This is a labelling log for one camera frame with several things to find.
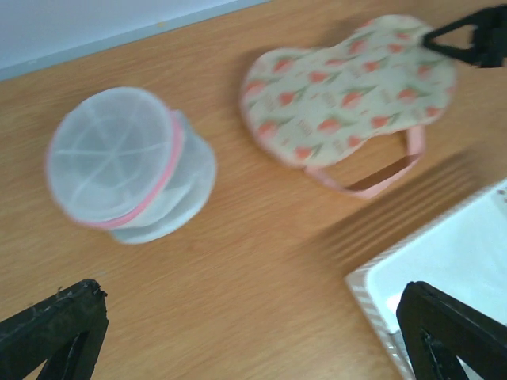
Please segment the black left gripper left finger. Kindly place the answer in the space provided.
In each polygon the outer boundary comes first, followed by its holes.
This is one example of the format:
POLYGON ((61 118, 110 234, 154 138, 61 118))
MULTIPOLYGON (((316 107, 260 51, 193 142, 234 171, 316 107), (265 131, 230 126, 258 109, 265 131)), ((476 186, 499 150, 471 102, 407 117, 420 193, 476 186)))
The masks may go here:
POLYGON ((1 322, 1 378, 90 379, 109 325, 94 279, 58 291, 1 322))

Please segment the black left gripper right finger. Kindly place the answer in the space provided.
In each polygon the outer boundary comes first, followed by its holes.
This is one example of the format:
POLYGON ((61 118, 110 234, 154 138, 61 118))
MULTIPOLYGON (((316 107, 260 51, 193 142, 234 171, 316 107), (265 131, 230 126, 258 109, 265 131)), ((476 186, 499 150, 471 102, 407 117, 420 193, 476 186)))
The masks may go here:
POLYGON ((506 326, 430 284, 406 285, 396 310, 417 379, 506 378, 506 326))

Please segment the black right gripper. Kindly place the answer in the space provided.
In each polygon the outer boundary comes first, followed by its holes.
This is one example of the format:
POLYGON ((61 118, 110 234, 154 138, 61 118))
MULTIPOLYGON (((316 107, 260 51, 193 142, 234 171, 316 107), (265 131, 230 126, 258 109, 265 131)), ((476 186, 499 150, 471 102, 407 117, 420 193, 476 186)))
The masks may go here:
POLYGON ((480 68, 497 68, 506 58, 506 5, 484 8, 427 32, 421 46, 480 68))

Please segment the floral bra laundry bag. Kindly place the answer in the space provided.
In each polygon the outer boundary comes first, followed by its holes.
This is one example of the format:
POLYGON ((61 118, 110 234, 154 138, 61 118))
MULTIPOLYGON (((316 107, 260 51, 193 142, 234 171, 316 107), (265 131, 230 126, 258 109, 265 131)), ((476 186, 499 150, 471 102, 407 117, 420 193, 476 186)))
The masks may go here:
POLYGON ((403 160, 346 189, 363 199, 377 195, 421 158, 426 126, 452 100, 456 67, 422 46, 429 31, 415 17, 385 15, 332 47, 266 52, 242 84, 246 126, 273 157, 332 189, 338 183, 327 167, 369 139, 402 132, 403 160))

